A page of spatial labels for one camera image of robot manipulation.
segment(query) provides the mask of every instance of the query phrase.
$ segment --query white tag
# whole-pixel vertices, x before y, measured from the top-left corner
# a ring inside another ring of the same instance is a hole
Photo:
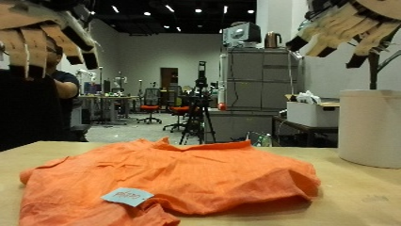
[[[147,191],[122,187],[112,191],[110,194],[102,196],[102,199],[110,202],[126,203],[131,206],[138,207],[151,197],[154,197],[154,194]]]

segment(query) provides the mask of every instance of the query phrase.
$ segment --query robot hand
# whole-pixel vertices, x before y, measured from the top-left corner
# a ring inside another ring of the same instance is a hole
[[[95,41],[72,12],[66,8],[50,8],[50,1],[43,1],[47,4],[34,2],[7,0],[0,3],[0,42],[11,56],[12,74],[46,75],[47,36],[55,39],[72,64],[86,63],[90,70],[96,69]]]
[[[379,53],[389,46],[387,37],[401,25],[401,1],[399,0],[308,0],[311,23],[285,45],[299,51],[317,36],[317,42],[307,52],[312,57],[327,57],[343,42],[359,40],[348,68],[364,64],[369,52]]]

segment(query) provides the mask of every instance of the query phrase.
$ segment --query white wall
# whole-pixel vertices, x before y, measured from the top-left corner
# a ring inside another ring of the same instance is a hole
[[[144,37],[119,35],[119,66],[127,93],[138,95],[139,79],[143,89],[158,82],[160,68],[179,68],[179,84],[195,87],[199,78],[200,61],[207,61],[206,76],[208,83],[220,78],[222,35],[159,34]]]
[[[297,27],[304,20],[307,12],[307,1],[292,0],[292,5],[288,4],[289,0],[259,0],[259,17],[257,25],[263,27],[277,27],[283,24],[281,29],[276,28],[277,32],[291,34],[289,41],[296,34]],[[287,20],[291,20],[292,25],[288,26]],[[399,32],[393,42],[401,41],[401,34]],[[309,45],[301,50],[305,54]],[[399,49],[397,45],[391,48],[391,53],[383,53],[381,59],[387,59]],[[365,62],[359,69],[347,69],[347,63],[352,57],[353,47],[348,44],[341,44],[339,50],[335,51],[325,58],[307,56],[307,89],[321,97],[339,97],[340,90],[343,89],[369,89],[369,64]],[[397,58],[391,65],[379,74],[377,88],[401,90],[401,77],[400,77],[400,60]]]
[[[92,22],[91,34],[95,41],[100,45],[96,47],[96,50],[99,66],[103,67],[102,80],[110,79],[111,81],[114,81],[114,78],[118,76],[119,72],[118,32],[100,20],[95,20]],[[78,69],[87,70],[87,66],[84,64],[71,65],[66,58],[62,60],[60,70],[75,74]],[[88,71],[96,73],[96,82],[100,83],[100,70]],[[83,76],[82,84],[88,81],[91,81],[91,78],[88,76]]]

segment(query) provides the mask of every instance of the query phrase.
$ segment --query desk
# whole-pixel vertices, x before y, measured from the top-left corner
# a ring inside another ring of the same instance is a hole
[[[315,144],[315,134],[316,133],[327,133],[327,134],[339,134],[339,127],[309,127],[295,122],[288,121],[287,119],[273,116],[272,117],[272,137],[276,138],[279,134],[276,134],[276,122],[283,123],[284,125],[301,130],[307,133],[307,146],[313,147]]]
[[[24,187],[19,172],[48,160],[86,153],[103,143],[36,142],[0,153],[0,225],[15,226]],[[336,149],[260,148],[313,164],[323,181],[312,204],[251,205],[207,217],[176,215],[180,226],[368,226],[401,225],[401,169],[379,169],[339,158]]]
[[[107,108],[107,106],[111,108],[111,121],[116,121],[116,112],[115,112],[115,101],[122,101],[122,104],[124,105],[124,119],[130,118],[130,100],[135,100],[139,97],[138,96],[123,96],[123,97],[112,97],[112,96],[79,96],[83,100],[90,100],[91,105],[91,119],[95,118],[95,100],[100,100],[106,102],[106,105],[103,108]]]

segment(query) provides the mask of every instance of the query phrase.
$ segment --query orange cloth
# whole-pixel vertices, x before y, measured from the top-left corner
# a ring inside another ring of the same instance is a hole
[[[243,203],[311,200],[320,180],[307,162],[249,141],[175,147],[168,138],[106,145],[22,172],[20,225],[178,225],[166,213],[211,214]],[[120,187],[155,194],[139,207],[107,202]]]

